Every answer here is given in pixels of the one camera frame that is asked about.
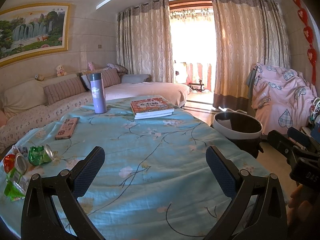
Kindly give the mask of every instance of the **gold picture frame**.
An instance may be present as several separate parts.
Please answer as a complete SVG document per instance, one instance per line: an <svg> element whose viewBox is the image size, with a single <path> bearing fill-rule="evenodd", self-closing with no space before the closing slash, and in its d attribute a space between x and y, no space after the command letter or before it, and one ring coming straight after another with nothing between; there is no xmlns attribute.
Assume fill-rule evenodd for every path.
<svg viewBox="0 0 320 240"><path fill-rule="evenodd" d="M46 2L1 11L0 68L27 58L67 51L70 7L70 3Z"/></svg>

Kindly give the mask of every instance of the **black trash bin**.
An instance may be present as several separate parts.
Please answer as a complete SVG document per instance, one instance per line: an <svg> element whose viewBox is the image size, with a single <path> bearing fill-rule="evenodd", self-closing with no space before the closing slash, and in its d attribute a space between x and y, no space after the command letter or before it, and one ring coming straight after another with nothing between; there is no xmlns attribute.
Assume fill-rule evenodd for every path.
<svg viewBox="0 0 320 240"><path fill-rule="evenodd" d="M259 150L263 152L259 144L262 124L250 115L232 110L221 112L214 115L212 127L255 158Z"/></svg>

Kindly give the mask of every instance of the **pink plush toy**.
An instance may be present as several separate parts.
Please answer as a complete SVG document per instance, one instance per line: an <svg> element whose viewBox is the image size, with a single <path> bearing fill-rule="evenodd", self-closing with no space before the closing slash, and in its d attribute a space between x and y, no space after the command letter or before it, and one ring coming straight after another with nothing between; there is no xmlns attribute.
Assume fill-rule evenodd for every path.
<svg viewBox="0 0 320 240"><path fill-rule="evenodd" d="M89 62L88 66L91 71L94 71L94 64L92 62Z"/></svg>
<svg viewBox="0 0 320 240"><path fill-rule="evenodd" d="M67 73L64 71L64 68L62 65L59 65L56 67L57 70L57 76L61 77L61 76L65 76Z"/></svg>

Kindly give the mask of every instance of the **teddy bear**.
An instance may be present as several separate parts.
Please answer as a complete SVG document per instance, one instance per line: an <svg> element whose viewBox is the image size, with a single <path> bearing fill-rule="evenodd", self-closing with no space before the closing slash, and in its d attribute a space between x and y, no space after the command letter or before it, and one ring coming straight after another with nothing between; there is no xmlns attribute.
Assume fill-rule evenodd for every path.
<svg viewBox="0 0 320 240"><path fill-rule="evenodd" d="M67 73L64 71L64 68L62 65L59 65L56 67L57 70L57 76L61 77L61 76L65 76Z"/></svg>

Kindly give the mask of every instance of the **phone case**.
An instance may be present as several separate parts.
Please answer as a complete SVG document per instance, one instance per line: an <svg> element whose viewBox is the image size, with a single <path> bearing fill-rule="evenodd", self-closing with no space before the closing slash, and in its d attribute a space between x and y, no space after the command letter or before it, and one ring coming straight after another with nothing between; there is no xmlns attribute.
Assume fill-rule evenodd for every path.
<svg viewBox="0 0 320 240"><path fill-rule="evenodd" d="M55 139L62 140L71 138L79 119L79 117L66 119L55 136Z"/></svg>

